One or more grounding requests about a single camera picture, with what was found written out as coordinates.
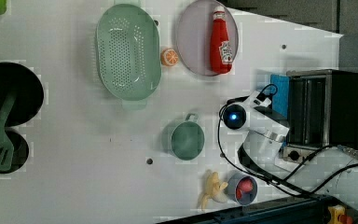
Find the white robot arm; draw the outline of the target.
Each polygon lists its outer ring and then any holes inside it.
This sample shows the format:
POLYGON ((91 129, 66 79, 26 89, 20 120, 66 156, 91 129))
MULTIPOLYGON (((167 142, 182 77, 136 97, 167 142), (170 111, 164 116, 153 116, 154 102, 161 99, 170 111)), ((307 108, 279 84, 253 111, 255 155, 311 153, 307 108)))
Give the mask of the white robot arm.
POLYGON ((218 112, 217 142, 221 150, 233 144, 236 156, 228 162, 283 193, 299 198, 327 194, 358 212, 358 150, 342 145, 314 148, 294 164, 279 158, 287 119, 259 100, 260 92, 227 100, 218 112))

